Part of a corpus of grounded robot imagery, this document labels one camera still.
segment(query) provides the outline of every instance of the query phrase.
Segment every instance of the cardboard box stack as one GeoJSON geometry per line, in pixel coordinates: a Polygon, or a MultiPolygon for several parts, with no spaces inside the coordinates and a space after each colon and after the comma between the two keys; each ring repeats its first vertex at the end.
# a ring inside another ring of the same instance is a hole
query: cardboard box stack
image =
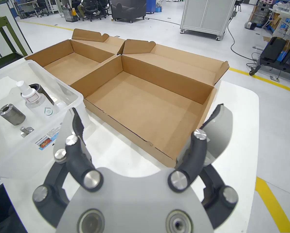
{"type": "Polygon", "coordinates": [[[80,29],[25,59],[81,92],[88,110],[170,167],[203,124],[214,85],[229,68],[155,42],[80,29]]]}

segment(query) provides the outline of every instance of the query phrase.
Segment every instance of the sticker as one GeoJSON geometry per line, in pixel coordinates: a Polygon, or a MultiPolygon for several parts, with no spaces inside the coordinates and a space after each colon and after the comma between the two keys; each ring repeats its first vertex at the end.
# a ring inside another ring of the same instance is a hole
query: sticker
{"type": "Polygon", "coordinates": [[[61,124],[57,128],[53,128],[51,131],[49,131],[46,135],[39,138],[35,144],[39,147],[40,150],[44,150],[49,144],[54,145],[54,142],[58,136],[58,133],[60,131],[61,124]]]}
{"type": "Polygon", "coordinates": [[[50,116],[53,114],[53,109],[52,108],[48,108],[48,107],[45,107],[44,108],[44,113],[46,116],[50,116]]]}

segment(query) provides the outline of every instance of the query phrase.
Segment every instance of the yellow floor line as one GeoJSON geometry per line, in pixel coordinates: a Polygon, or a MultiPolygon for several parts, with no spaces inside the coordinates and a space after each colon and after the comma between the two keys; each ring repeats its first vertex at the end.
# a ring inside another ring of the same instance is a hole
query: yellow floor line
{"type": "MultiPolygon", "coordinates": [[[[243,74],[243,75],[248,75],[249,76],[248,72],[245,72],[245,71],[242,71],[242,70],[239,70],[239,69],[235,69],[235,68],[230,67],[229,70],[234,71],[234,72],[237,72],[237,73],[240,73],[240,74],[243,74]]],[[[278,82],[274,82],[274,81],[272,81],[270,79],[266,79],[266,78],[260,77],[258,75],[253,75],[251,77],[256,78],[258,80],[261,80],[261,81],[264,81],[264,82],[267,82],[267,83],[270,83],[272,85],[278,86],[278,87],[280,87],[282,89],[285,89],[285,90],[290,91],[290,87],[287,87],[287,86],[285,86],[283,84],[280,84],[278,82]]]]}
{"type": "Polygon", "coordinates": [[[267,183],[256,177],[255,190],[262,198],[279,231],[290,233],[290,221],[267,183]]]}
{"type": "MultiPolygon", "coordinates": [[[[19,20],[18,22],[30,23],[30,24],[36,24],[36,25],[41,25],[41,26],[56,27],[56,28],[61,28],[61,29],[65,29],[65,30],[74,31],[74,30],[71,29],[71,28],[65,28],[65,27],[61,27],[61,26],[53,26],[53,25],[47,25],[47,24],[41,24],[41,23],[35,23],[35,22],[28,22],[28,21],[21,21],[21,20],[19,20]]],[[[232,68],[232,67],[230,67],[229,70],[234,71],[234,72],[236,72],[236,73],[240,73],[240,74],[248,75],[248,76],[249,76],[248,72],[245,72],[245,71],[242,71],[242,70],[239,70],[239,69],[236,69],[236,68],[232,68]]],[[[258,79],[258,80],[260,80],[260,81],[264,81],[264,82],[270,83],[270,84],[275,85],[275,86],[277,86],[277,87],[280,87],[280,88],[282,88],[282,89],[284,89],[284,90],[290,91],[290,87],[287,87],[287,86],[285,86],[285,85],[283,85],[283,84],[280,84],[280,83],[278,83],[278,82],[274,82],[274,81],[272,81],[272,80],[269,80],[269,79],[266,79],[266,78],[263,78],[263,77],[260,77],[260,76],[257,76],[257,75],[253,75],[253,76],[251,76],[251,77],[253,77],[253,78],[255,78],[255,79],[258,79]]]]}
{"type": "Polygon", "coordinates": [[[50,27],[56,27],[56,28],[61,28],[61,29],[65,29],[65,30],[74,31],[71,28],[66,28],[66,27],[61,27],[61,26],[53,26],[53,25],[47,25],[47,24],[41,24],[41,23],[35,23],[35,22],[28,22],[28,21],[21,21],[21,20],[18,20],[17,22],[23,22],[23,23],[29,23],[29,24],[36,24],[36,25],[41,25],[41,26],[50,26],[50,27]]]}

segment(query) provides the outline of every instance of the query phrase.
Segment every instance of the spray bottle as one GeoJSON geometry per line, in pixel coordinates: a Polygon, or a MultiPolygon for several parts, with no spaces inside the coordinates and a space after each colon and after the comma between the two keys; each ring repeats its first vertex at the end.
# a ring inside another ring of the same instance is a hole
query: spray bottle
{"type": "Polygon", "coordinates": [[[36,115],[42,118],[50,118],[56,114],[55,106],[46,98],[43,93],[37,92],[24,81],[19,81],[16,86],[20,89],[26,106],[36,115]]]}

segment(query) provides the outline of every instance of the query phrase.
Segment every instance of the person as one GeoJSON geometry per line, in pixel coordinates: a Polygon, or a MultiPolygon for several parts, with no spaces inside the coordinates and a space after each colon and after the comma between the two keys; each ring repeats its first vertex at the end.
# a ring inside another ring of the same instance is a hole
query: person
{"type": "Polygon", "coordinates": [[[85,16],[85,9],[84,9],[82,3],[83,3],[83,0],[81,0],[81,3],[78,5],[77,8],[78,8],[78,11],[80,12],[81,16],[83,17],[83,19],[87,20],[88,17],[85,16]]]}

